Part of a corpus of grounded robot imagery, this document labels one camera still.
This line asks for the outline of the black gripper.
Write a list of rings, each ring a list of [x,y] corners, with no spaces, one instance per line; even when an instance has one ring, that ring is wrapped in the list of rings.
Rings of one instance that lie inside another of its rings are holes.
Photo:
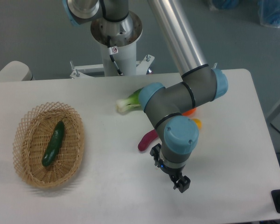
[[[173,189],[178,189],[181,193],[185,192],[189,186],[191,180],[182,175],[182,171],[186,165],[186,162],[173,163],[160,156],[161,144],[158,143],[152,147],[150,155],[154,159],[154,165],[160,168],[165,174],[169,175],[170,180],[173,182]]]

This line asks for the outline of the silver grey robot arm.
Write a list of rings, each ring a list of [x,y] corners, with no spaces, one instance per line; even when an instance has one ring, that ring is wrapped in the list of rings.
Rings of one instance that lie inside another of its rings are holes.
[[[150,154],[155,165],[168,174],[175,189],[184,192],[190,179],[182,170],[198,141],[198,127],[183,114],[223,96],[228,90],[225,74],[206,62],[181,4],[176,0],[151,0],[149,5],[165,36],[181,75],[171,87],[153,83],[139,94],[140,105],[161,144]],[[64,10],[77,26],[91,23],[91,35],[101,47],[104,75],[135,76],[136,42],[142,34],[138,16],[126,0],[65,0]]]

